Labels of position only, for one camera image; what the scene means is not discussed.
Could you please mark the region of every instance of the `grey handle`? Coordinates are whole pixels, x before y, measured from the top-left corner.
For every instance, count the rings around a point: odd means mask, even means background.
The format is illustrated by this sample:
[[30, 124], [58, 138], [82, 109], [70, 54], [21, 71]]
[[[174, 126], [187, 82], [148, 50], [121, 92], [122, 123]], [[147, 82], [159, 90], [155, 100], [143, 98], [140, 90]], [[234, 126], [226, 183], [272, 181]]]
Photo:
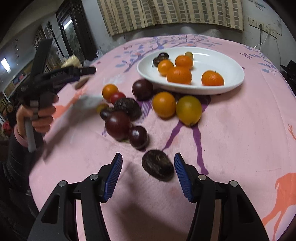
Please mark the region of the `grey handle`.
[[49, 107], [53, 103], [54, 94], [51, 92], [44, 92], [40, 95], [39, 100], [30, 101], [30, 107], [33, 109], [34, 116], [32, 118], [25, 118], [25, 129], [28, 141], [29, 152], [34, 152], [40, 148], [44, 141], [41, 133], [37, 133], [32, 126], [32, 121], [37, 120], [39, 109]]

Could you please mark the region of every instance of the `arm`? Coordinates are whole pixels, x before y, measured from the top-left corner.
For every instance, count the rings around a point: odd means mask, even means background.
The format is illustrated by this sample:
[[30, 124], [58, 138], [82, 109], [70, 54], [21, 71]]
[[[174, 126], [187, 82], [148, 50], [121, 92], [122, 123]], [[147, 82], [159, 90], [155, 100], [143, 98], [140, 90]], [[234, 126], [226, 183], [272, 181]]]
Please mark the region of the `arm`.
[[[39, 119], [32, 126], [39, 133], [47, 133], [53, 122], [55, 107], [51, 106], [38, 112]], [[29, 171], [34, 153], [29, 153], [26, 141], [24, 118], [33, 116], [33, 111], [21, 106], [17, 111], [17, 125], [11, 134], [7, 162], [0, 163], [0, 183], [6, 188], [25, 193], [29, 189]]]

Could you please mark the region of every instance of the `black pole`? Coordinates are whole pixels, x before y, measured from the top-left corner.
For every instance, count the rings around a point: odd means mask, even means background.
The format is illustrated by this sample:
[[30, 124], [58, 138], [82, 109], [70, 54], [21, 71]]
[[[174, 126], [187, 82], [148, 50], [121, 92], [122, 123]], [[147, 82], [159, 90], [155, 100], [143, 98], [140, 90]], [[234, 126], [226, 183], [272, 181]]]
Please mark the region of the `black pole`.
[[51, 25], [50, 21], [47, 22], [47, 27], [50, 29], [50, 31], [52, 33], [52, 36], [54, 37], [54, 40], [55, 40], [55, 42], [57, 44], [57, 47], [59, 48], [59, 51], [61, 52], [61, 54], [62, 54], [62, 56], [64, 58], [65, 56], [64, 56], [64, 54], [63, 54], [63, 52], [62, 52], [62, 50], [61, 50], [61, 48], [59, 46], [59, 43], [57, 42], [57, 38], [55, 37], [55, 34], [54, 34], [53, 30], [52, 30], [52, 25]]

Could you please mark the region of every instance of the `dark door frame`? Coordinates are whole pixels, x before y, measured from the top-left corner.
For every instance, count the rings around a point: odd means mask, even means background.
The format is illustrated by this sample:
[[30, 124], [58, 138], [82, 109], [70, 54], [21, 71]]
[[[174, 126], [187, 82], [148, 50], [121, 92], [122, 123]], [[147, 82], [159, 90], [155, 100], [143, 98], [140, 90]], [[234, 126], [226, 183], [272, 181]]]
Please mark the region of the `dark door frame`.
[[81, 0], [65, 0], [56, 12], [57, 22], [69, 55], [73, 54], [68, 42], [63, 22], [70, 15], [77, 35], [82, 53], [85, 59], [93, 60], [96, 58], [96, 46], [86, 19]]

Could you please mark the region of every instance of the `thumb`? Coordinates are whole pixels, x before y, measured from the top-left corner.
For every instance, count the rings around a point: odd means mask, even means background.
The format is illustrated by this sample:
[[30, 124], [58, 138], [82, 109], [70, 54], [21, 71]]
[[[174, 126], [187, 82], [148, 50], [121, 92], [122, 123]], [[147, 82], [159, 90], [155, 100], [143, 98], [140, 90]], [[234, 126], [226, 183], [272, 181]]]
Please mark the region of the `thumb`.
[[32, 116], [33, 111], [25, 108], [23, 105], [21, 105], [17, 110], [17, 131], [24, 139], [26, 139], [25, 118], [30, 118]]

